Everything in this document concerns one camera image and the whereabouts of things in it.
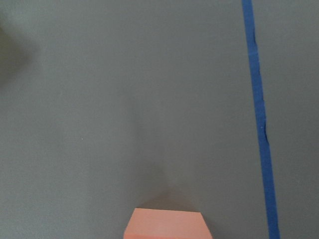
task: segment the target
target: blue stripe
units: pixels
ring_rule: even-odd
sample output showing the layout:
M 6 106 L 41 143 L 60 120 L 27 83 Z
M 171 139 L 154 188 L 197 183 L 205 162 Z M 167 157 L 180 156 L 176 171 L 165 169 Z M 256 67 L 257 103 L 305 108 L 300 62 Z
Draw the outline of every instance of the blue stripe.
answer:
M 266 134 L 266 111 L 263 97 L 263 84 L 260 75 L 258 47 L 255 40 L 253 6 L 251 0 L 242 0 L 242 6 L 244 12 L 250 75 L 254 96 L 255 117 L 263 175 L 269 239 L 280 239 L 271 154 Z

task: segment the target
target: blue line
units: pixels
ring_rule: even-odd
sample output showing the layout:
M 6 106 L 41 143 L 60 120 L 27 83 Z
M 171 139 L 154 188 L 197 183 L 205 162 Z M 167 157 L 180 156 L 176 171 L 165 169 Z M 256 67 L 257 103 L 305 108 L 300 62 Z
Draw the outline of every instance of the blue line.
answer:
M 253 6 L 251 0 L 242 0 L 242 6 L 244 12 L 250 75 L 254 96 L 255 117 L 257 123 L 259 153 L 263 175 L 268 233 L 269 239 L 280 239 L 271 154 L 266 134 L 266 111 L 263 97 L 263 84 L 260 75 L 258 46 L 255 40 Z

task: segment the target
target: pink object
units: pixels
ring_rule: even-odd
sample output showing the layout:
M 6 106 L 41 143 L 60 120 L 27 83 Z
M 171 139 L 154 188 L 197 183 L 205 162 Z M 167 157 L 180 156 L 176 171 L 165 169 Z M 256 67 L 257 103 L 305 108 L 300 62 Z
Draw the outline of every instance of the pink object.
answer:
M 201 213 L 136 208 L 124 239 L 212 239 Z

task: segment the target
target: gray surface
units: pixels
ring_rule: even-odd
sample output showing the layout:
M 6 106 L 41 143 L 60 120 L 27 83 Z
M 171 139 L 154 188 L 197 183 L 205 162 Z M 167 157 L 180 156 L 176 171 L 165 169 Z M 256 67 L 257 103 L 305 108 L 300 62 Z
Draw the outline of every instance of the gray surface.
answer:
M 316 0 L 254 1 L 284 239 L 319 235 L 319 68 Z
M 1 239 L 120 239 L 137 206 L 267 238 L 240 1 L 0 6 Z

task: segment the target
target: orange block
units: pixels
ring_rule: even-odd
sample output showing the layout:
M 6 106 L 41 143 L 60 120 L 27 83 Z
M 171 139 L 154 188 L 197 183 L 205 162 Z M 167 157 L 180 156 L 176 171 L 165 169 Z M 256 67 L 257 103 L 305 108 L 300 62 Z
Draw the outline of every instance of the orange block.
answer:
M 201 213 L 135 208 L 124 239 L 212 239 Z

